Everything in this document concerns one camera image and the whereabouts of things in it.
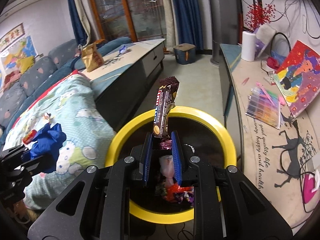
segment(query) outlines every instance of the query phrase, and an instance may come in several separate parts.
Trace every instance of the gray floor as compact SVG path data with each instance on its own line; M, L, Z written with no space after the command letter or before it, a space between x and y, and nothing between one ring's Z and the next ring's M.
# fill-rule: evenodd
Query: gray floor
M175 99L176 106L197 108L212 115L223 124L219 69L210 64L210 58L209 55L198 55L195 63L180 65L175 61L174 55L166 55L163 60L164 70L159 79L175 76L180 81ZM156 81L135 116L155 109L158 89L159 82ZM173 239L177 239L177 234L182 227L182 223L167 225L167 230ZM193 220L186 222L185 230L193 232ZM186 239L182 234L179 237L181 240ZM160 239L170 239L166 234L164 225L158 225L156 232L148 238L148 240Z

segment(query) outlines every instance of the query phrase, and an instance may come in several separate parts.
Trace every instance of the paper towel roll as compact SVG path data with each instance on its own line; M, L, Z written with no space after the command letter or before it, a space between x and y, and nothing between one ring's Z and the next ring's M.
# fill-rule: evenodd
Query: paper towel roll
M256 35L254 33L242 32L241 58L246 61L254 61L256 52Z

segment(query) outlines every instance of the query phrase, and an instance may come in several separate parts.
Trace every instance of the blue sofa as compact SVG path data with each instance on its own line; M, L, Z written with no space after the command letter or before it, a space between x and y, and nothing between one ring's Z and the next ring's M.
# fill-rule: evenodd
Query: blue sofa
M118 38L101 46L98 51L107 55L119 46L132 43L128 37ZM23 73L19 82L6 90L0 98L0 125L5 128L0 146L5 143L8 132L18 117L28 109L47 89L68 76L74 69L85 68L78 52L76 40L71 40L52 49L48 56L39 59Z

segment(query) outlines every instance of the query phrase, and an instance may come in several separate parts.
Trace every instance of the framed calligraphy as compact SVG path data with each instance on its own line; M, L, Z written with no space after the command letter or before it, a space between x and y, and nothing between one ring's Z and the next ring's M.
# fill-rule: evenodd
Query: framed calligraphy
M17 41L25 34L23 29L23 24L19 24L15 26L12 30L8 31L1 39L0 39L0 53L7 49L11 44Z

